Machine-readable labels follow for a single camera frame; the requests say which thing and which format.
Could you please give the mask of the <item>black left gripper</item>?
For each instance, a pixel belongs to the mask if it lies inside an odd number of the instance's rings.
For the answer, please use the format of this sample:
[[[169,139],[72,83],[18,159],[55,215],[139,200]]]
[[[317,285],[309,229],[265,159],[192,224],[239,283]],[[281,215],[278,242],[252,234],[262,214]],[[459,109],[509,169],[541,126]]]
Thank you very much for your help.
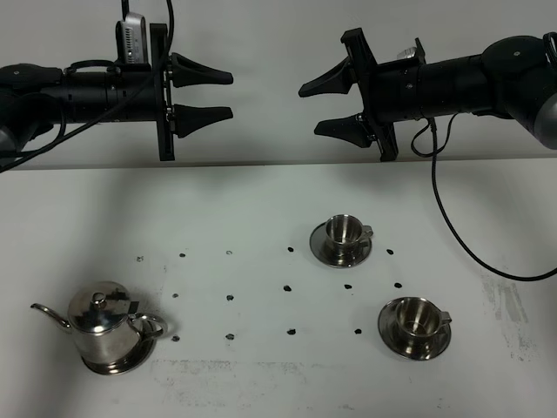
[[[150,24],[149,30],[158,156],[160,161],[174,161],[173,134],[185,138],[208,125],[233,118],[233,113],[230,107],[223,106],[199,108],[175,104],[172,107],[169,68],[175,88],[201,84],[228,85],[233,83],[233,75],[196,63],[177,53],[170,55],[171,40],[166,24]]]

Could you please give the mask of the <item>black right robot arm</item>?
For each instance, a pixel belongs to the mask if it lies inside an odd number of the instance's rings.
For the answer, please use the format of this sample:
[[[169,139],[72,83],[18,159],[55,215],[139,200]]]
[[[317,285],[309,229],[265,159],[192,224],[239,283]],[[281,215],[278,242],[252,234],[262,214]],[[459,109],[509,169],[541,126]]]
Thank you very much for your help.
[[[411,119],[471,113],[513,119],[547,149],[556,147],[556,35],[516,36],[482,53],[429,64],[420,42],[391,62],[378,63],[362,29],[346,31],[346,58],[303,84],[299,96],[346,94],[357,86],[362,112],[324,120],[314,132],[368,148],[380,159],[399,154],[394,126]]]

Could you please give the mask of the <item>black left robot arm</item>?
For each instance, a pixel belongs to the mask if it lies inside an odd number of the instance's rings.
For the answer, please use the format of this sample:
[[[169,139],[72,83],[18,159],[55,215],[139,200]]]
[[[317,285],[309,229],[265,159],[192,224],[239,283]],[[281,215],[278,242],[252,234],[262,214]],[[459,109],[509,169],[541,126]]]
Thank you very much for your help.
[[[14,64],[1,69],[1,169],[51,150],[68,125],[153,122],[158,156],[174,160],[174,138],[232,118],[232,109],[173,104],[171,90],[232,84],[233,76],[170,53],[165,24],[142,17],[117,23],[117,60],[84,60],[65,69]]]

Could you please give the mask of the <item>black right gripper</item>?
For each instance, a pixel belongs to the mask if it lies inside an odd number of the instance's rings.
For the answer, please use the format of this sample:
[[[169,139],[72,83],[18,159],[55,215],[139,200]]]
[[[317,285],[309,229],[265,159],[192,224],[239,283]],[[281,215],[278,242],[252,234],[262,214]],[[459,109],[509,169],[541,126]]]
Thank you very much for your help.
[[[347,94],[357,82],[363,116],[352,115],[320,121],[314,134],[336,138],[359,148],[379,144],[380,160],[394,161],[399,154],[394,124],[423,117],[418,104],[419,68],[426,53],[418,38],[415,58],[380,64],[372,54],[362,29],[346,31],[341,37],[348,57],[325,74],[303,84],[300,97]]]

